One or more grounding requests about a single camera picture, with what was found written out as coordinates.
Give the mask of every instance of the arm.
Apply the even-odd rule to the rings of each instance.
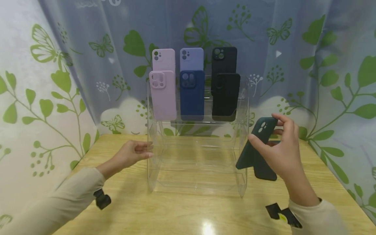
[[[309,183],[300,160],[299,127],[289,118],[272,114],[278,119],[274,130],[281,142],[264,144],[254,135],[248,137],[252,146],[285,182],[290,196],[289,208],[303,228],[292,228],[293,235],[347,235],[340,215],[329,202],[320,201]]]
[[[47,198],[38,200],[2,229],[2,235],[49,235],[76,218],[95,199],[107,179],[136,162],[152,157],[151,143],[128,141],[107,162],[84,168]]]

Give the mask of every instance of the acrylic display stand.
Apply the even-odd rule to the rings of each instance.
[[[247,78],[241,76],[236,117],[232,122],[213,120],[210,87],[205,87],[202,121],[181,119],[179,89],[176,91],[177,119],[157,121],[153,116],[149,83],[147,90],[147,136],[148,141],[153,141],[154,153],[147,165],[150,190],[243,197],[247,169],[238,170],[235,164],[248,135]]]

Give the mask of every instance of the dark green phone case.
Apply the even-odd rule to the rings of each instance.
[[[273,133],[278,119],[273,117],[262,117],[257,120],[253,127],[252,134],[257,136],[264,144],[266,144]],[[241,155],[236,163],[237,169],[253,167],[256,178],[265,180],[277,180],[277,175],[266,163],[260,153],[247,141]]]

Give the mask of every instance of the phone case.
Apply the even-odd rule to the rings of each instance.
[[[180,50],[180,71],[204,70],[204,50],[201,47]]]
[[[176,96],[174,72],[151,71],[149,73],[149,83],[155,120],[175,120]]]
[[[212,95],[214,95],[218,73],[236,73],[237,57],[238,49],[236,47],[215,47],[213,49],[211,78]]]
[[[180,72],[180,115],[185,121],[204,119],[204,71]]]
[[[266,144],[273,133],[278,119],[273,117],[263,117],[257,120],[252,134],[257,136],[264,144]],[[240,154],[238,162],[236,163],[237,169],[244,169],[252,167],[255,172],[256,178],[265,180],[277,180],[277,175],[266,163],[261,154],[251,145],[249,141],[246,142],[243,151]]]
[[[175,74],[174,49],[154,49],[152,52],[152,57],[153,71],[172,71]]]
[[[214,84],[212,118],[214,121],[234,121],[238,106],[240,75],[219,73]]]

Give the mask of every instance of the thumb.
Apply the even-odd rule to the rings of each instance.
[[[138,161],[140,161],[140,160],[151,158],[153,156],[153,153],[150,153],[150,152],[140,153],[137,156],[138,156]]]
[[[251,143],[251,145],[263,156],[267,155],[270,146],[264,144],[257,136],[254,134],[250,134],[248,136],[248,140]]]

